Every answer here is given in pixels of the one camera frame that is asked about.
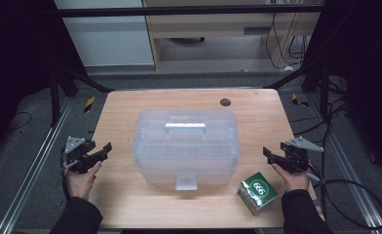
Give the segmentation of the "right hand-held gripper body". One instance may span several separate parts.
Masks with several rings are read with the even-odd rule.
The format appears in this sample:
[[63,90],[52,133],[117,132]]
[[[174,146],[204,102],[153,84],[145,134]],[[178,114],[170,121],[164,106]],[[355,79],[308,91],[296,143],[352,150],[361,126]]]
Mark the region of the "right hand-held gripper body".
[[309,167],[309,151],[324,152],[322,146],[299,136],[288,139],[281,143],[281,149],[285,153],[282,168],[291,174],[305,172]]

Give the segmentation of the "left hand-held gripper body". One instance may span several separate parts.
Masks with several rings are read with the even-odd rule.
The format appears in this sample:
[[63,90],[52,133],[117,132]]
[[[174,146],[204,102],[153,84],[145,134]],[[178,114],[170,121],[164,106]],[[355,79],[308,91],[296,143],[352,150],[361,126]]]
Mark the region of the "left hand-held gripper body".
[[88,154],[95,147],[96,143],[92,140],[70,136],[64,147],[66,168],[72,172],[85,174],[97,163],[94,157],[95,154]]

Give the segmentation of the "green and white carton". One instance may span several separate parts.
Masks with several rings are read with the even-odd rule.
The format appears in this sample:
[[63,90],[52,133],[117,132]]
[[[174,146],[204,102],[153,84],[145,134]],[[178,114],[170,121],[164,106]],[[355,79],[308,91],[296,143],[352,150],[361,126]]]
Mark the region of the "green and white carton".
[[257,213],[278,197],[278,192],[261,172],[257,172],[242,180],[237,194],[248,210]]

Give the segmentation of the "clear plastic storage box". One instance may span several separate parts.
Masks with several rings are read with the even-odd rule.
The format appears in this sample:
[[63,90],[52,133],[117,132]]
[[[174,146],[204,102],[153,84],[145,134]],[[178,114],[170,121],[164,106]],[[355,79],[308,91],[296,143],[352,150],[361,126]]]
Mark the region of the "clear plastic storage box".
[[132,154],[149,183],[196,190],[224,184],[237,170],[240,140],[228,109],[148,109],[136,121]]

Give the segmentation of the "person's right hand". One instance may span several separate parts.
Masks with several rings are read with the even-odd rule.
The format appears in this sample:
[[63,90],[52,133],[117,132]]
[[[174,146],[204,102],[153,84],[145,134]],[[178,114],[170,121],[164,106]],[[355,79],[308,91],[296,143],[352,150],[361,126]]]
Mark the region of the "person's right hand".
[[310,179],[306,173],[290,174],[277,164],[272,164],[271,167],[283,179],[287,192],[309,189]]

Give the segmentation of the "person's left hand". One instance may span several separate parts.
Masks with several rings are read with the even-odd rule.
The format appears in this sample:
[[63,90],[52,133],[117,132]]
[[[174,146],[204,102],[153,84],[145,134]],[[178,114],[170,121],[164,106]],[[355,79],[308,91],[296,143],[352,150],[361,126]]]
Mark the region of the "person's left hand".
[[65,171],[65,180],[70,197],[77,197],[88,201],[91,189],[93,188],[96,174],[100,170],[102,162],[97,162],[85,174],[78,174]]

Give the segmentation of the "yellow and black tape marker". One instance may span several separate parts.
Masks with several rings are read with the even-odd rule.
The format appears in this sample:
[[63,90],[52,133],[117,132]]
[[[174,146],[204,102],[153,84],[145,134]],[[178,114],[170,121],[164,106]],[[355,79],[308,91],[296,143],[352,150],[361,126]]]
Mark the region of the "yellow and black tape marker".
[[292,103],[297,104],[299,106],[304,106],[304,107],[310,106],[307,101],[300,101],[296,94],[291,95],[291,101]]
[[91,110],[91,108],[95,102],[95,99],[96,99],[96,97],[94,97],[94,96],[88,98],[87,103],[86,103],[85,108],[84,108],[84,113],[90,112],[90,110]]

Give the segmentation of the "black metal stand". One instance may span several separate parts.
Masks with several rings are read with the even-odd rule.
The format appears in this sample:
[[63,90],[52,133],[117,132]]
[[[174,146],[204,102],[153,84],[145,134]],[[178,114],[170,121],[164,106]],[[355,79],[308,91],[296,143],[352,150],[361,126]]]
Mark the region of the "black metal stand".
[[53,68],[49,78],[52,104],[52,127],[58,123],[60,117],[58,88],[62,88],[67,97],[75,97],[78,94],[78,89],[73,83],[74,79],[83,82],[99,92],[113,92],[113,89],[100,85],[99,83],[91,80],[87,75],[84,75],[70,67],[57,66]]
[[320,114],[328,119],[328,68],[323,61],[308,61],[283,79],[265,86],[265,89],[277,90],[297,77],[305,75],[301,85],[303,92],[310,93],[320,87]]

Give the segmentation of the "black curtain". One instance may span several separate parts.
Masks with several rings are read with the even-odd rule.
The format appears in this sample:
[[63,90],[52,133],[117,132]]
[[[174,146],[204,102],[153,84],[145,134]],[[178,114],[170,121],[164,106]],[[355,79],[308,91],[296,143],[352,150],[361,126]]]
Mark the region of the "black curtain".
[[55,0],[0,0],[0,140],[19,102],[49,87],[49,69],[16,12],[55,10]]
[[347,100],[382,161],[382,0],[325,0],[306,59],[346,79]]

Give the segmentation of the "white cabinet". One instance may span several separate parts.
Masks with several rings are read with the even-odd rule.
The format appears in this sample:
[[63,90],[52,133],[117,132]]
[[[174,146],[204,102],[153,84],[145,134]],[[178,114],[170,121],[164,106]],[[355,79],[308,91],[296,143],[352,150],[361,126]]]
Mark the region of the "white cabinet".
[[[55,0],[55,3],[60,10],[142,7],[141,0]],[[63,21],[87,67],[154,64],[145,17]]]

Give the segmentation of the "light wooden desk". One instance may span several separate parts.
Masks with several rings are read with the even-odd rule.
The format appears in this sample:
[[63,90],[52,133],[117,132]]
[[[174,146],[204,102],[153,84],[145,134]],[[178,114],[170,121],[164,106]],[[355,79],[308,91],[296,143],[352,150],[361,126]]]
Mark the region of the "light wooden desk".
[[[303,5],[325,0],[141,0],[145,7]],[[287,62],[291,39],[313,34],[319,13],[267,13],[224,15],[149,16],[150,37],[167,38],[260,36],[272,63]]]

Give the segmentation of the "aluminium floor rail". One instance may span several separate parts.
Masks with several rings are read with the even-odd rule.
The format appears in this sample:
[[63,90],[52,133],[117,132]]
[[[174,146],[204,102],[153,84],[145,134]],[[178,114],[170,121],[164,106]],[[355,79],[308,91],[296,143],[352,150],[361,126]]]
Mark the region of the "aluminium floor rail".
[[54,146],[58,134],[62,129],[63,123],[66,120],[72,102],[72,97],[66,97],[64,99],[63,105],[59,110],[59,116],[56,123],[50,127],[42,145],[39,148],[39,151],[35,156],[35,159],[33,160],[24,180],[19,187],[14,200],[0,221],[0,234],[12,233],[19,215],[21,214],[22,209],[33,189],[33,186],[44,167],[44,164]]
[[307,95],[310,104],[318,118],[324,122],[322,125],[325,133],[322,145],[325,154],[331,155],[336,160],[339,170],[344,177],[344,182],[350,187],[353,198],[359,207],[365,226],[371,234],[382,234],[382,215],[376,208],[376,203],[381,204],[377,197],[370,194],[370,190],[363,186],[361,178],[347,159],[346,153],[341,147],[340,141],[332,128],[332,119],[342,111],[347,110],[347,106],[342,99],[336,99],[328,103],[328,119],[325,120],[320,114],[320,98],[317,95]]

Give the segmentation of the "black horizontal frame bar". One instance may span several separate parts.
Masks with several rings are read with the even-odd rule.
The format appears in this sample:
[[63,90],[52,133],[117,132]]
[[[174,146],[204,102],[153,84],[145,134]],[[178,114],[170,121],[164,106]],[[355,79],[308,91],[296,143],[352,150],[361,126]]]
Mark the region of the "black horizontal frame bar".
[[267,13],[315,13],[324,5],[254,5],[254,6],[183,6],[147,8],[65,9],[57,10],[63,18],[84,17],[133,17],[133,16],[181,16],[222,14],[267,14]]

